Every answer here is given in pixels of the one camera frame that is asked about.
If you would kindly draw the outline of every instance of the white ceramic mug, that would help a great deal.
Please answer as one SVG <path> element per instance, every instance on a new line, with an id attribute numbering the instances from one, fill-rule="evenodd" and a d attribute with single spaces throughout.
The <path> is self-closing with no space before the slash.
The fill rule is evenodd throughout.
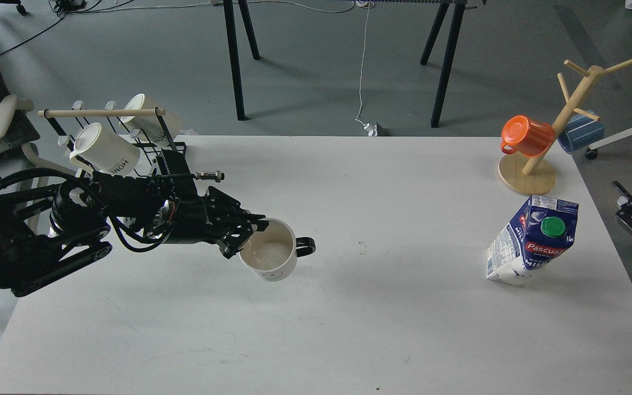
<path id="1" fill-rule="evenodd" d="M 160 105 L 160 103 L 149 98 L 145 93 L 138 93 L 135 97 L 128 101 L 125 110 L 154 110 L 156 107 L 165 108 Z M 165 109 L 165 115 L 162 116 L 162 119 L 165 120 L 167 130 L 170 132 L 170 135 L 174 140 L 174 138 L 180 133 L 182 120 L 177 115 L 169 112 L 167 109 Z M 165 132 L 160 126 L 160 121 L 158 121 L 155 116 L 121 117 L 121 123 L 126 125 L 128 130 L 132 130 L 134 128 L 142 129 L 145 133 L 141 133 L 138 138 L 144 142 L 151 142 L 161 148 L 170 145 L 169 140 L 165 137 Z"/>
<path id="2" fill-rule="evenodd" d="M 276 219 L 264 218 L 270 225 L 263 232 L 255 232 L 238 253 L 245 265 L 265 281 L 286 278 L 296 267 L 296 258 L 316 250 L 312 238 L 296 238 L 289 225 Z"/>
<path id="3" fill-rule="evenodd" d="M 70 152 L 70 163 L 91 173 L 93 168 L 77 159 L 78 156 L 102 173 L 125 176 L 138 164 L 140 150 L 95 122 L 81 130 Z"/>

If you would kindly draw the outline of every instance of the white cable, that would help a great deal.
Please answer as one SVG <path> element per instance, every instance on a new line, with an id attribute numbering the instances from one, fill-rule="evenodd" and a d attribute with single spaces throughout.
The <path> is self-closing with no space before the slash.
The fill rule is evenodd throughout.
<path id="1" fill-rule="evenodd" d="M 364 122 L 359 119 L 360 113 L 362 113 L 362 70 L 364 68 L 364 50 L 367 47 L 367 20 L 369 20 L 369 9 L 372 7 L 367 7 L 367 16 L 364 18 L 364 39 L 362 41 L 362 62 L 360 62 L 360 82 L 359 82 L 359 97 L 360 97 L 360 108 L 358 110 L 358 115 L 356 115 L 355 119 L 364 127 Z"/>
<path id="2" fill-rule="evenodd" d="M 199 7 L 200 5 L 211 5 L 211 3 L 196 3 L 190 5 L 148 5 L 147 7 L 127 7 L 127 8 L 115 8 L 111 10 L 96 10 L 96 11 L 88 11 L 88 12 L 78 12 L 77 15 L 81 14 L 93 14 L 93 13 L 115 13 L 116 11 L 126 11 L 126 10 L 151 10 L 156 8 L 190 8 L 190 7 Z"/>
<path id="3" fill-rule="evenodd" d="M 316 9 L 316 8 L 311 8 L 311 7 L 308 7 L 307 5 L 303 5 L 303 4 L 300 4 L 300 3 L 286 2 L 285 0 L 257 0 L 255 2 L 248 2 L 248 3 L 284 3 L 284 4 L 293 4 L 293 5 L 298 5 L 299 7 L 308 8 L 309 10 L 314 10 L 314 11 L 318 11 L 320 13 L 327 13 L 327 14 L 345 13 L 345 12 L 348 12 L 349 10 L 352 10 L 356 6 L 356 3 L 353 2 L 351 4 L 351 7 L 349 7 L 346 10 L 328 11 L 328 10 L 319 10 L 319 9 Z M 115 9 L 112 9 L 112 10 L 97 10 L 97 11 L 89 11 L 89 12 L 80 12 L 80 13 L 75 13 L 75 14 L 76 15 L 82 15 L 82 14 L 93 14 L 93 13 L 115 13 L 116 11 L 152 10 L 152 9 L 160 9 L 160 8 L 191 8 L 191 7 L 200 7 L 201 5 L 210 5 L 210 4 L 211 3 L 197 3 L 197 4 L 190 4 L 190 5 L 153 5 L 152 7 L 149 5 L 148 7 L 115 8 Z"/>
<path id="4" fill-rule="evenodd" d="M 318 11 L 320 13 L 326 13 L 326 14 L 339 14 L 339 13 L 346 13 L 349 10 L 352 10 L 355 6 L 356 3 L 353 2 L 351 4 L 351 7 L 348 8 L 347 10 L 342 10 L 342 11 L 326 11 L 326 10 L 317 10 L 316 8 L 311 8 L 308 7 L 307 5 L 303 5 L 303 4 L 299 4 L 299 3 L 294 3 L 294 2 L 286 2 L 284 0 L 256 0 L 255 2 L 248 2 L 248 3 L 284 3 L 284 4 L 293 4 L 293 5 L 298 5 L 299 7 L 304 7 L 307 8 L 309 10 L 314 10 L 314 11 Z"/>
<path id="5" fill-rule="evenodd" d="M 360 7 L 360 8 L 372 8 L 374 7 L 374 2 L 361 2 L 361 1 L 357 1 L 355 2 L 355 4 Z"/>

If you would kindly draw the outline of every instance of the white table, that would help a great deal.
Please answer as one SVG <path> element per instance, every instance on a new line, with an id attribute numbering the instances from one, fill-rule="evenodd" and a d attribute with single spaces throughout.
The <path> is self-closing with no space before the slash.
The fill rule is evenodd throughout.
<path id="1" fill-rule="evenodd" d="M 559 148 L 577 242 L 522 289 L 485 278 L 525 201 L 499 138 L 185 140 L 316 253 L 268 283 L 215 246 L 118 246 L 18 302 L 0 393 L 632 393 L 632 287 Z"/>

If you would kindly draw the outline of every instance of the white armrest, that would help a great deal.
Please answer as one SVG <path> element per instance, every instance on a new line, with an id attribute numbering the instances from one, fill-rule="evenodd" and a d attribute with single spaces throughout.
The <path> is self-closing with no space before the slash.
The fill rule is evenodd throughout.
<path id="1" fill-rule="evenodd" d="M 75 175 L 75 172 L 73 172 L 73 170 L 58 165 L 57 163 L 50 162 L 38 156 L 35 151 L 33 151 L 31 143 L 25 143 L 24 145 L 21 145 L 21 150 L 23 151 L 23 155 L 25 155 L 26 159 L 28 159 L 28 161 L 36 167 L 52 168 L 53 170 L 58 170 L 58 172 L 63 172 L 71 176 Z"/>
<path id="2" fill-rule="evenodd" d="M 8 95 L 0 102 L 0 138 L 7 134 L 13 113 L 16 110 L 30 111 L 33 110 L 33 102 L 27 99 L 18 100 L 16 95 Z"/>

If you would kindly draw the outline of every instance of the black wire mug rack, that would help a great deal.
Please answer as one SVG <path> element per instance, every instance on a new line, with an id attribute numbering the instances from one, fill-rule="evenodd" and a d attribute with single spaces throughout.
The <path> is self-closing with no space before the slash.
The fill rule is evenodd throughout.
<path id="1" fill-rule="evenodd" d="M 155 144 L 150 143 L 150 138 L 148 138 L 148 133 L 140 129 L 129 129 L 125 123 L 121 122 L 121 117 L 156 117 L 158 123 L 160 123 L 160 127 L 162 128 L 163 133 L 165 134 L 165 138 L 169 144 L 169 149 L 179 152 L 182 155 L 186 155 L 187 153 L 187 145 L 183 142 L 174 142 L 171 133 L 167 128 L 167 123 L 165 123 L 165 118 L 163 115 L 166 114 L 165 108 L 155 109 L 142 109 L 142 110 L 81 110 L 81 109 L 73 109 L 73 110 L 42 110 L 38 111 L 38 117 L 45 118 L 50 126 L 53 127 L 53 130 L 58 134 L 58 137 L 67 139 L 65 145 L 67 149 L 73 151 L 75 149 L 75 137 L 72 134 L 68 134 L 65 132 L 63 127 L 60 125 L 60 122 L 55 118 L 75 118 L 77 123 L 81 128 L 85 128 L 86 125 L 90 125 L 90 121 L 87 120 L 87 117 L 104 117 L 108 121 L 111 130 L 114 133 L 120 136 L 120 134 L 116 131 L 116 127 L 112 121 L 112 118 L 115 118 L 118 121 L 118 125 L 122 126 L 123 129 L 126 130 L 126 133 L 133 138 L 134 142 L 132 143 L 136 147 L 138 147 L 145 158 L 148 160 L 148 164 L 150 166 L 153 165 L 153 160 L 160 153 L 161 150 L 166 148 L 157 147 Z M 143 142 L 139 137 L 143 135 L 145 136 L 145 140 L 147 143 Z M 90 168 L 95 168 L 93 164 L 91 164 L 88 160 L 85 160 L 83 157 L 78 157 L 78 159 L 83 162 L 85 165 L 90 166 Z M 136 175 L 141 176 L 138 171 L 133 170 Z"/>

